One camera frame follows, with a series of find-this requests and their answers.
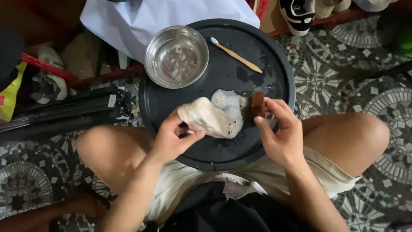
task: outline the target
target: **water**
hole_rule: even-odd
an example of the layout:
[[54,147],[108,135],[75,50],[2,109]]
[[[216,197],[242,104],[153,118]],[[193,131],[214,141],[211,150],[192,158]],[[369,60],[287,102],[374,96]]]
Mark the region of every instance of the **water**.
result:
[[200,51],[194,41],[176,38],[166,41],[156,52],[154,68],[170,84],[186,84],[199,74]]

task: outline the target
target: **bamboo toothbrush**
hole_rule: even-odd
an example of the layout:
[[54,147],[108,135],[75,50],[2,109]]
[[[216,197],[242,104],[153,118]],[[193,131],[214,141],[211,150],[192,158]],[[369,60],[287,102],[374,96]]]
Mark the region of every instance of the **bamboo toothbrush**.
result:
[[249,61],[243,59],[242,57],[240,57],[238,54],[234,53],[233,51],[223,47],[221,44],[219,44],[218,40],[215,39],[214,37],[212,37],[210,39],[210,41],[212,42],[212,44],[222,48],[225,52],[227,52],[230,56],[232,56],[233,58],[239,60],[240,62],[244,63],[247,67],[249,67],[250,69],[252,69],[253,71],[256,71],[258,73],[262,73],[262,70],[260,70],[260,68],[258,68],[256,65],[250,63]]

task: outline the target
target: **metal bowl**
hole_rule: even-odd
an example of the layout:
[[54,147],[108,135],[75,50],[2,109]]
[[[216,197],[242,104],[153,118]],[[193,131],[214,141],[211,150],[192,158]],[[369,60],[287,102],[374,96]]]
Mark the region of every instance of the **metal bowl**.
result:
[[179,89],[194,83],[209,61],[203,36],[187,26],[170,26],[147,44],[145,70],[156,84]]

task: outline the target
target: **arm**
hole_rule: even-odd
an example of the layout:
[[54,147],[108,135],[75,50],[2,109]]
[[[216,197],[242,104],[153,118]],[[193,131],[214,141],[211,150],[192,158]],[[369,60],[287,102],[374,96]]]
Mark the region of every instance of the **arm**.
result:
[[136,168],[127,186],[116,199],[103,225],[104,232],[135,232],[143,222],[162,166],[176,159],[191,145],[204,137],[195,132],[179,139],[183,121],[174,111],[160,126],[154,144]]
[[254,120],[267,155],[285,169],[297,216],[322,232],[349,231],[304,159],[302,123],[283,100],[265,97],[265,106],[278,119],[279,131],[274,134],[262,117]]

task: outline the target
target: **tile floor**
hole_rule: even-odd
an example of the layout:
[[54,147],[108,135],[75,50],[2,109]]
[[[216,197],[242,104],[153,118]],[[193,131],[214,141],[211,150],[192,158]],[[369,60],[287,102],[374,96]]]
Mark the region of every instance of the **tile floor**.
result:
[[[311,31],[304,37],[276,38],[295,74],[295,110],[300,119],[363,111],[383,120],[391,131],[381,158],[352,190],[332,199],[351,231],[360,232],[393,231],[388,228],[391,221],[412,218],[412,83],[402,75],[363,78],[371,70],[407,61],[385,50],[376,32],[378,19],[373,16],[329,31]],[[137,95],[138,83],[115,84]],[[142,120],[122,124],[142,126]],[[79,160],[78,136],[70,132],[0,147],[0,219],[58,202],[82,182],[114,200],[115,194]],[[61,231],[94,231],[82,215],[65,215],[58,225]]]

